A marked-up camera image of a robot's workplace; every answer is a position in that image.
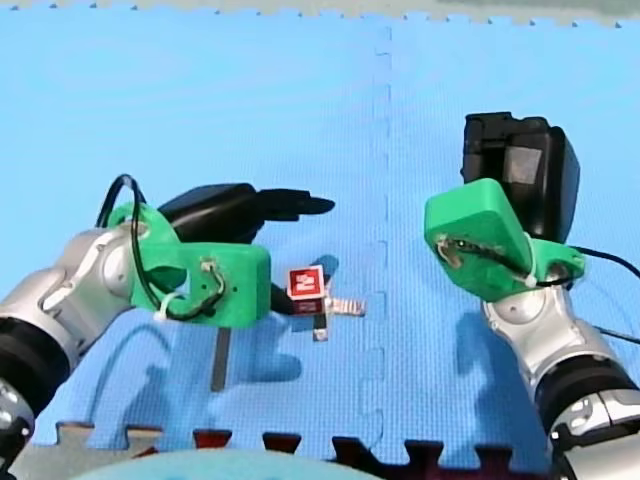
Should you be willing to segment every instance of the white plastic part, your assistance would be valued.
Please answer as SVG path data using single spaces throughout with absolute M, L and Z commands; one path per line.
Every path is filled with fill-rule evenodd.
M 160 303 L 160 310 L 153 314 L 153 319 L 156 322 L 165 322 L 167 320 L 167 310 L 169 309 L 169 303 L 174 298 L 183 298 L 184 295 L 180 292 L 171 292 L 162 299 Z

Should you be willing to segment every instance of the red block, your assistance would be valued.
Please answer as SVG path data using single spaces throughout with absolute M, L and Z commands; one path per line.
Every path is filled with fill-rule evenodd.
M 324 298 L 324 272 L 321 265 L 289 271 L 287 293 L 295 302 Z

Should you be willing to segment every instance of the teal surface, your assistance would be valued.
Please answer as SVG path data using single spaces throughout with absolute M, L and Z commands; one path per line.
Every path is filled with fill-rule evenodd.
M 285 453 L 197 450 L 100 468 L 74 480 L 377 480 L 356 470 Z
M 512 353 L 427 251 L 424 202 L 462 183 L 465 114 L 546 116 L 582 164 L 571 243 L 640 263 L 637 24 L 48 7 L 0 10 L 0 293 L 92 225 L 126 171 L 156 206 L 234 181 L 334 200 L 257 242 L 278 282 L 337 260 L 333 293 L 368 312 L 335 318 L 326 343 L 308 319 L 277 315 L 234 332 L 221 394 L 209 389 L 214 329 L 129 312 L 43 413 L 38 443 L 82 421 L 98 447 L 124 447 L 129 424 L 163 429 L 162 450 L 219 429 L 247 449 L 265 432 L 299 434 L 297 453 L 314 458 L 334 456 L 333 436 L 357 437 L 387 463 L 408 460 L 407 439 L 441 441 L 443 465 L 470 468 L 476 445 L 498 444 L 514 468 L 546 469 Z M 585 320 L 637 335 L 639 291 L 595 260 L 572 297 Z M 612 343 L 640 380 L 638 349 Z

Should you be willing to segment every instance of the black cable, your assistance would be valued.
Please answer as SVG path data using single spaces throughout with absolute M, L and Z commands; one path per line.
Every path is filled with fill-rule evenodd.
M 621 265 L 624 268 L 626 268 L 627 270 L 629 270 L 637 278 L 640 278 L 640 270 L 634 264 L 632 264 L 631 262 L 625 260 L 622 257 L 619 257 L 617 255 L 613 255 L 611 253 L 601 252 L 599 250 L 594 250 L 592 248 L 575 247 L 575 246 L 571 247 L 571 248 L 579 251 L 583 255 L 589 255 L 590 257 L 602 258 L 604 260 L 609 260 L 611 262 L 615 262 L 618 265 Z M 629 343 L 634 343 L 636 345 L 640 345 L 640 338 L 638 338 L 638 337 L 634 337 L 632 335 L 627 335 L 625 333 L 616 332 L 615 330 L 609 330 L 609 329 L 603 328 L 603 327 L 597 327 L 596 326 L 595 328 L 600 333 L 602 333 L 603 335 L 607 335 L 609 337 L 617 338 L 619 340 L 624 340 L 625 342 L 629 342 Z
M 640 345 L 640 338 L 634 337 L 633 335 L 627 335 L 626 333 L 616 332 L 615 330 L 609 330 L 608 328 L 594 326 L 596 330 L 598 330 L 603 335 L 607 335 L 609 337 L 617 338 L 619 340 L 624 340 L 625 342 L 635 343 L 636 345 Z
M 467 241 L 462 241 L 462 240 L 453 240 L 452 241 L 453 244 L 455 244 L 455 247 L 465 253 L 471 253 L 474 255 L 477 255 L 479 257 L 485 258 L 487 260 L 493 260 L 497 263 L 499 263 L 500 265 L 504 266 L 505 268 L 511 270 L 513 273 L 515 273 L 516 275 L 519 275 L 521 277 L 525 277 L 529 274 L 529 272 L 525 271 L 524 269 L 520 268 L 515 262 L 513 262 L 511 259 L 507 258 L 504 255 L 500 255 L 499 253 L 488 249 L 488 248 L 484 248 L 481 247 L 479 245 L 475 245 L 472 243 L 469 243 Z M 592 248 L 586 248 L 586 247 L 570 247 L 573 248 L 574 250 L 577 250 L 578 252 L 582 253 L 583 255 L 589 255 L 591 257 L 596 257 L 596 258 L 602 258 L 604 260 L 609 260 L 612 262 L 615 262 L 619 265 L 622 265 L 623 267 L 625 267 L 627 270 L 629 270 L 631 273 L 633 273 L 637 278 L 640 279 L 640 269 L 638 269 L 635 265 L 633 265 L 631 262 L 625 260 L 622 257 L 619 257 L 617 255 L 613 255 L 611 253 L 606 253 L 606 252 L 601 252 L 599 250 L 594 250 Z M 547 280 L 547 281 L 539 281 L 536 283 L 537 287 L 554 287 L 554 286 L 560 286 L 560 285 L 571 285 L 573 283 L 575 279 L 574 278 L 559 278 L 557 280 Z M 630 342 L 630 343 L 634 343 L 636 345 L 640 345 L 640 338 L 638 337 L 634 337 L 632 335 L 627 335 L 625 333 L 620 333 L 617 332 L 615 330 L 609 330 L 607 328 L 603 328 L 603 327 L 598 327 L 598 326 L 594 326 L 594 328 L 596 330 L 598 330 L 600 333 L 602 333 L 603 335 L 607 335 L 609 337 L 613 337 L 613 338 L 617 338 L 619 340 L 624 340 L 626 342 Z
M 592 248 L 585 247 L 571 247 L 583 255 L 589 255 L 591 257 L 602 258 L 604 260 L 609 260 L 611 262 L 615 262 L 618 265 L 622 265 L 624 268 L 633 273 L 636 277 L 640 278 L 640 270 L 633 265 L 631 262 L 628 262 L 622 257 L 618 257 L 617 255 L 613 255 L 611 253 L 600 252 L 599 250 L 593 250 Z
M 151 284 L 153 283 L 147 272 L 142 265 L 142 254 L 140 253 L 140 243 L 139 243 L 139 224 L 140 224 L 140 210 L 142 208 L 143 203 L 147 203 L 145 200 L 142 191 L 138 185 L 138 182 L 130 175 L 123 174 L 119 175 L 109 187 L 107 195 L 105 196 L 104 203 L 102 208 L 100 209 L 100 213 L 98 214 L 98 219 L 96 221 L 96 226 L 98 228 L 105 228 L 107 226 L 109 215 L 113 211 L 113 207 L 115 206 L 115 202 L 122 190 L 122 187 L 128 187 L 133 192 L 133 212 L 131 214 L 131 250 L 133 253 L 133 262 L 136 268 L 136 273 L 140 278 L 140 284 L 142 285 L 145 294 L 153 304 L 154 308 L 160 310 L 162 306 L 162 301 L 158 298 L 156 293 L 151 288 Z M 216 303 L 222 298 L 224 295 L 224 283 L 220 285 L 220 289 L 205 300 L 203 300 L 200 305 L 192 308 L 186 313 L 177 313 L 171 311 L 170 308 L 167 307 L 166 315 L 168 318 L 178 321 L 189 321 L 198 317 L 199 315 L 213 315 L 214 310 L 213 307 Z

